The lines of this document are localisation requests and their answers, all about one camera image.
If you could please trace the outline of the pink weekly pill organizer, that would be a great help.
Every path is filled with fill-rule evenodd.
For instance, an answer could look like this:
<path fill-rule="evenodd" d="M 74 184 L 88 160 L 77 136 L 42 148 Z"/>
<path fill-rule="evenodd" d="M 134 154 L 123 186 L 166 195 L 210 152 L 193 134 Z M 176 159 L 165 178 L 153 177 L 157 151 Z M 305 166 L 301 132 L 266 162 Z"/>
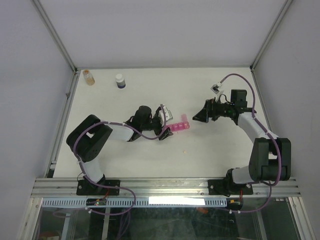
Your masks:
<path fill-rule="evenodd" d="M 189 129 L 190 124 L 189 124 L 187 115 L 182 114 L 180 122 L 169 124 L 169 125 L 167 125 L 167 128 L 169 128 L 170 131 L 173 133 Z"/>

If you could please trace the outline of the white pill bottle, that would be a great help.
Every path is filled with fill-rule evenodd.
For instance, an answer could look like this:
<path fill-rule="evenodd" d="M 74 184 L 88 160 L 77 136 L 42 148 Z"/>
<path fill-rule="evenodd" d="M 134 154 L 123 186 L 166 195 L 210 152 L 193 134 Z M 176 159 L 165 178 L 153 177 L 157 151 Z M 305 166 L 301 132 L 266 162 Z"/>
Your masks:
<path fill-rule="evenodd" d="M 116 85 L 119 89 L 123 89 L 126 87 L 126 81 L 125 81 L 125 78 L 124 76 L 121 74 L 121 73 L 118 73 L 116 76 L 115 76 L 115 81 L 116 81 Z"/>

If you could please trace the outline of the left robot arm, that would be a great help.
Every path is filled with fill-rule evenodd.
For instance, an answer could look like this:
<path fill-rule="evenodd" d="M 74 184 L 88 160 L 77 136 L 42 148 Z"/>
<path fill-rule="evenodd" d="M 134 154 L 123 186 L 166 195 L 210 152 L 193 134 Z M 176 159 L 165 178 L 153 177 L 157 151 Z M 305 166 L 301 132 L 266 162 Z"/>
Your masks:
<path fill-rule="evenodd" d="M 150 140 L 144 131 L 153 131 L 154 140 L 162 141 L 173 135 L 167 122 L 172 114 L 166 106 L 160 105 L 155 113 L 142 105 L 125 122 L 102 121 L 96 115 L 86 117 L 66 138 L 66 144 L 77 158 L 83 174 L 78 181 L 78 196 L 118 196 L 120 180 L 106 179 L 98 155 L 108 140 L 134 142 L 139 137 Z"/>

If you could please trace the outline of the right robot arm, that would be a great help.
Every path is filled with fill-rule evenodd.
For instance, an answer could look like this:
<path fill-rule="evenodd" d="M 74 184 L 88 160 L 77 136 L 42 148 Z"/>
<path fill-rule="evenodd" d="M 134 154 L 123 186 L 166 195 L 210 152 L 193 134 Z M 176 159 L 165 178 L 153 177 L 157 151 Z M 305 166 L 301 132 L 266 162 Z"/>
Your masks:
<path fill-rule="evenodd" d="M 252 184 L 273 185 L 291 177 L 291 141 L 266 129 L 255 116 L 253 108 L 248 107 L 246 97 L 246 90 L 233 89 L 229 101 L 221 102 L 218 97 L 207 99 L 203 108 L 192 118 L 201 123 L 229 118 L 253 143 L 247 166 L 229 169 L 220 180 L 208 180 L 210 195 L 251 195 Z"/>

